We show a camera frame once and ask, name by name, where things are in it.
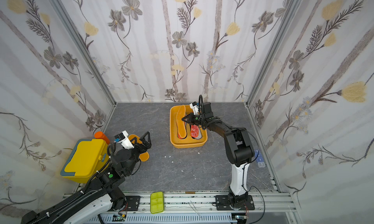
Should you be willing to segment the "narrow yellow fuzzy insole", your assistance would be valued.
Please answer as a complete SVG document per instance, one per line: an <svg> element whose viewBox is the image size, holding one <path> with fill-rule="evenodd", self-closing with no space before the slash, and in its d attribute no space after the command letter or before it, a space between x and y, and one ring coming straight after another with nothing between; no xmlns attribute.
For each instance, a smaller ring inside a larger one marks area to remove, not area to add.
<svg viewBox="0 0 374 224"><path fill-rule="evenodd" d="M184 139L187 137L186 123L182 120L186 116L186 107L181 105L176 114L176 125L178 131L178 138Z"/></svg>

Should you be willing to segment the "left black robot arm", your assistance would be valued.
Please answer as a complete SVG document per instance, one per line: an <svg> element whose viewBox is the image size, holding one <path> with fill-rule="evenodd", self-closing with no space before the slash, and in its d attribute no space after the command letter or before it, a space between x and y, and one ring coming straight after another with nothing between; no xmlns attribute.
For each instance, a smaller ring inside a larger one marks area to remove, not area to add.
<svg viewBox="0 0 374 224"><path fill-rule="evenodd" d="M150 132L140 138L130 138L131 149L114 152L116 143L109 146L110 161L99 169L86 185L60 203L36 213L30 211L22 217L23 224L82 224L95 215L108 210L122 211L128 200L119 186L126 178L137 173L140 156L152 147Z"/></svg>

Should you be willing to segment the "red white patterned insole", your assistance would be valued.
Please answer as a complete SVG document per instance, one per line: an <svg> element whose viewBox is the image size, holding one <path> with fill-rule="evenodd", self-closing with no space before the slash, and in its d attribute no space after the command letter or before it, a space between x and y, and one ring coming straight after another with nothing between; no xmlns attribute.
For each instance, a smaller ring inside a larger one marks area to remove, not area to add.
<svg viewBox="0 0 374 224"><path fill-rule="evenodd" d="M201 133L199 127L196 125L191 125L190 135L193 139L200 139Z"/></svg>

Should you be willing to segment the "wide yellow fuzzy insole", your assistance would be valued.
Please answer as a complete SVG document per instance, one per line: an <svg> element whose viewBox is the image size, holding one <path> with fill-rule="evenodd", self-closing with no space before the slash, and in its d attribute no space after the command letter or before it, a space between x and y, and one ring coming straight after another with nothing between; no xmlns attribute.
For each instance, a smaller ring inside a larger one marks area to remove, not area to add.
<svg viewBox="0 0 374 224"><path fill-rule="evenodd" d="M137 150L137 153L138 153L138 159L141 161L141 162L146 162L149 160L150 158L150 154L148 153L148 151L139 151L139 148L138 148L138 140L139 140L139 136L135 135L135 134L131 134L129 136L129 140L131 141L131 143L133 144L134 146L134 149Z"/></svg>

